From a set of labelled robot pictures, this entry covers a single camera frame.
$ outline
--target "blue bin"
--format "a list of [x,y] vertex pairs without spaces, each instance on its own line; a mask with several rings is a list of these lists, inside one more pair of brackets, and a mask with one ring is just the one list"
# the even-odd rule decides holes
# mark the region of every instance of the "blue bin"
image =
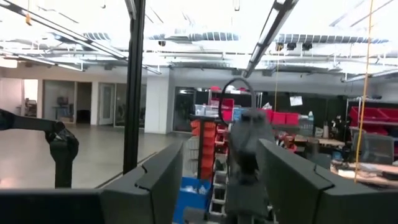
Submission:
[[[201,188],[204,186],[206,188],[206,194],[199,194],[196,192],[187,192],[182,190],[188,186],[192,186],[193,188]],[[178,194],[177,204],[175,206],[173,222],[183,224],[183,213],[185,207],[199,208],[207,210],[208,199],[209,199],[209,190],[210,190],[210,182],[207,180],[199,180],[196,178],[190,177],[182,177],[181,180],[181,188],[180,193]]]

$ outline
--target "yellow rope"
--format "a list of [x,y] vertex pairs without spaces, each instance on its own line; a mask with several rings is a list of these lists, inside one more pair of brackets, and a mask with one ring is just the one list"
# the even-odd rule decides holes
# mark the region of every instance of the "yellow rope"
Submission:
[[354,182],[356,183],[356,176],[358,174],[358,167],[359,167],[359,149],[361,148],[361,138],[362,138],[362,127],[363,127],[363,116],[364,116],[364,109],[365,109],[365,102],[366,102],[366,92],[368,90],[368,70],[369,70],[369,55],[370,55],[370,48],[371,48],[371,31],[372,31],[372,15],[373,15],[373,1],[371,0],[370,6],[370,13],[369,13],[369,25],[368,25],[368,51],[366,53],[366,73],[365,73],[365,81],[363,86],[363,102],[361,108],[361,118],[359,121],[359,136],[358,136],[358,144],[356,146],[356,155],[355,155],[355,176]]
[[26,17],[25,17],[25,22],[26,24],[28,24],[29,26],[31,26],[32,24],[30,23],[30,0],[27,0],[27,12],[26,12]]
[[282,50],[282,46],[277,47],[278,50],[278,59],[276,61],[276,84],[275,84],[275,103],[274,103],[274,111],[276,112],[276,103],[277,103],[277,91],[278,91],[278,74],[279,74],[279,53]]

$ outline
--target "ceiling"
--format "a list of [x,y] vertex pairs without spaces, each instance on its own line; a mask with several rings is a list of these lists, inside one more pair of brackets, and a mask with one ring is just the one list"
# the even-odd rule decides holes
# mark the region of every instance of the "ceiling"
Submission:
[[[10,2],[29,10],[31,26],[25,23],[26,11],[17,14],[6,9]],[[149,67],[244,68],[272,3],[147,0],[144,63]],[[127,65],[129,16],[124,0],[0,0],[0,6],[4,6],[0,7],[3,56],[25,55],[25,60],[38,59],[34,63],[56,63],[77,70],[92,65]],[[398,0],[374,2],[372,71],[398,66],[398,34],[390,28],[390,21],[397,19],[393,10],[397,6]],[[316,72],[325,69],[325,73],[337,75],[364,73],[369,9],[370,0],[299,0],[257,68],[273,71],[280,64],[298,71],[311,72],[314,68]],[[49,28],[35,22],[36,16],[53,25]],[[78,35],[79,40],[93,40],[97,46],[90,48],[81,42],[65,41],[61,38],[65,33],[54,30],[58,27],[73,32],[67,37]],[[311,48],[303,47],[303,42]],[[284,45],[281,51],[276,50],[277,43]],[[296,48],[288,50],[287,44],[296,44]]]

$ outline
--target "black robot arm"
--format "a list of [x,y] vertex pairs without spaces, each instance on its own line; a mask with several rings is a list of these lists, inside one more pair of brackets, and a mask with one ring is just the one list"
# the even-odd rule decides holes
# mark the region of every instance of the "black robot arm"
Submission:
[[0,109],[0,131],[8,129],[44,131],[55,161],[55,188],[72,187],[72,164],[79,142],[62,122],[18,116]]

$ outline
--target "floor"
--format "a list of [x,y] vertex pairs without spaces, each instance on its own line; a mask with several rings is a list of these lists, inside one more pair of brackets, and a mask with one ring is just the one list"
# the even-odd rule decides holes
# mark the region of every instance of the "floor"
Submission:
[[[73,188],[94,188],[122,171],[124,129],[82,125],[68,128],[80,142],[73,163]],[[138,160],[189,137],[171,134],[139,135]],[[0,132],[0,188],[53,188],[54,161],[44,133]]]

